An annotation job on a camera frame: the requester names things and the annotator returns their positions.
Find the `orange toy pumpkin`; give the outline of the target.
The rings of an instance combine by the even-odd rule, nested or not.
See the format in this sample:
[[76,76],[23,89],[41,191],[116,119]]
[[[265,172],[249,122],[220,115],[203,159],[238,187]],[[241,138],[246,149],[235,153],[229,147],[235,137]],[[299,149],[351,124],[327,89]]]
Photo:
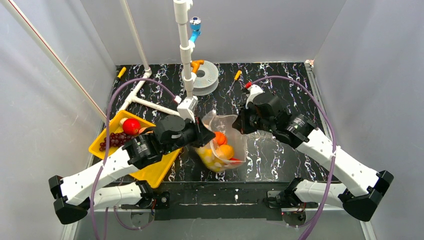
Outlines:
[[228,138],[226,135],[220,131],[215,131],[215,138],[213,139],[213,142],[217,144],[218,146],[226,145],[228,143]]

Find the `orange toy carrot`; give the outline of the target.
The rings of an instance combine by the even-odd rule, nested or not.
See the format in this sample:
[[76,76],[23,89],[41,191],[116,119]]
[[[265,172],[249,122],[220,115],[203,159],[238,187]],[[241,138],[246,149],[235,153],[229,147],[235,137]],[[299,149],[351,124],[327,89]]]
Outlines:
[[230,158],[228,161],[229,161],[228,163],[229,163],[231,166],[238,166],[238,165],[243,164],[243,161],[241,161],[241,160],[239,160],[239,159],[236,159],[236,158]]

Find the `toy peach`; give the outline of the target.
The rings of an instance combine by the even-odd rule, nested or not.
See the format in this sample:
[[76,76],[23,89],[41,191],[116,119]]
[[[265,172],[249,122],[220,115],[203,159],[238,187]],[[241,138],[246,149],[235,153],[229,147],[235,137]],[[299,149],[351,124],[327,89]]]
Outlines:
[[138,134],[142,134],[145,130],[146,130],[146,127],[142,127],[142,128],[138,131]]

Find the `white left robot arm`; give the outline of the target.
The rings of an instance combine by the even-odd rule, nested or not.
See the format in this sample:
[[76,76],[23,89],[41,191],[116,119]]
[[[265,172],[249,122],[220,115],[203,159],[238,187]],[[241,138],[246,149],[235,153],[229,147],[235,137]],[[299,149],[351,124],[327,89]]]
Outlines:
[[118,178],[142,170],[185,146],[203,147],[215,138],[202,121],[168,115],[156,126],[131,138],[106,160],[67,177],[48,180],[53,207],[64,224],[83,219],[89,211],[118,205],[149,205],[154,194],[145,180],[109,187]]

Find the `yellow toy mango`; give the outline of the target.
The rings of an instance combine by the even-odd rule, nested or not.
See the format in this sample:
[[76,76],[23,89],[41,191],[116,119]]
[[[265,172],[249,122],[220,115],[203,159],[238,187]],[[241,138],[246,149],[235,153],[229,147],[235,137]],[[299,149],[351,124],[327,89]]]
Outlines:
[[219,173],[225,170],[224,162],[215,156],[213,151],[208,147],[200,147],[194,149],[200,157],[203,164],[211,171]]

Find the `toy orange fruit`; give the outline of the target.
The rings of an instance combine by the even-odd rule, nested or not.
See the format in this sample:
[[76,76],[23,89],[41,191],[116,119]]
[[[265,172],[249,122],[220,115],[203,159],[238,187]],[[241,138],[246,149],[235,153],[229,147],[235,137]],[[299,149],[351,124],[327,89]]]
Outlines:
[[234,148],[228,144],[220,145],[215,151],[217,156],[223,160],[230,160],[235,155]]

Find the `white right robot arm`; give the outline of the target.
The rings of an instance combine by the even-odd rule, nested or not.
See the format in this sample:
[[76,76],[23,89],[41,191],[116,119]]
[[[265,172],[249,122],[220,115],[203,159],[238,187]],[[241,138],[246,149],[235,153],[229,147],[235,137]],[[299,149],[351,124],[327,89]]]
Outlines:
[[336,146],[303,114],[290,114],[281,99],[268,93],[249,93],[232,127],[241,134],[271,133],[284,143],[330,170],[340,181],[330,184],[325,203],[344,209],[357,220],[368,222],[394,180],[387,170],[376,171]]

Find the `clear polka dot zip bag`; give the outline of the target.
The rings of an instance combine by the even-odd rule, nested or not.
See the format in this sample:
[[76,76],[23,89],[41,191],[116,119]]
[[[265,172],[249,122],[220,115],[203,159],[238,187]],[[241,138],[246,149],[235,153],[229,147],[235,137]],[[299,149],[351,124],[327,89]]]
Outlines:
[[215,138],[194,150],[213,172],[235,169],[246,162],[247,136],[233,128],[237,117],[235,114],[218,115],[211,110],[202,118],[205,127],[215,133]]

